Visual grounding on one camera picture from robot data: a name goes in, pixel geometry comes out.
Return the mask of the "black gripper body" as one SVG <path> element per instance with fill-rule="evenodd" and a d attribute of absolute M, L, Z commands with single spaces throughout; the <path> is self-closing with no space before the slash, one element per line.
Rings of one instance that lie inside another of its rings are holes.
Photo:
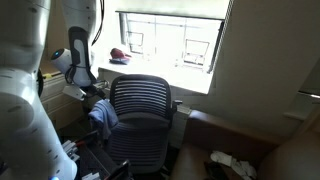
<path fill-rule="evenodd" d="M 98 81 L 97 83 L 87 86 L 87 87 L 82 87 L 82 90 L 86 93 L 87 98 L 91 98 L 94 96 L 98 96 L 101 99 L 106 98 L 106 93 L 104 90 L 109 86 L 108 81 Z"/>

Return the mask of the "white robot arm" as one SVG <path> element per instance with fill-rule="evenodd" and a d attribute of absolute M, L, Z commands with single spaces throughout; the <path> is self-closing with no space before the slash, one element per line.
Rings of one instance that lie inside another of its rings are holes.
<path fill-rule="evenodd" d="M 1 180 L 74 180 L 77 164 L 64 150 L 40 100 L 38 72 L 52 0 L 0 0 Z M 62 0 L 71 57 L 58 52 L 66 79 L 97 82 L 92 46 L 103 27 L 104 0 Z"/>

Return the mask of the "black robot base tray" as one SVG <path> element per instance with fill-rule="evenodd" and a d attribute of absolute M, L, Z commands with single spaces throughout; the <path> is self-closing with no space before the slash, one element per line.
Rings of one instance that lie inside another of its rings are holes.
<path fill-rule="evenodd" d="M 97 131 L 75 141 L 67 140 L 62 147 L 77 165 L 74 180 L 134 180 L 130 162 L 125 160 L 117 165 L 98 144 Z"/>

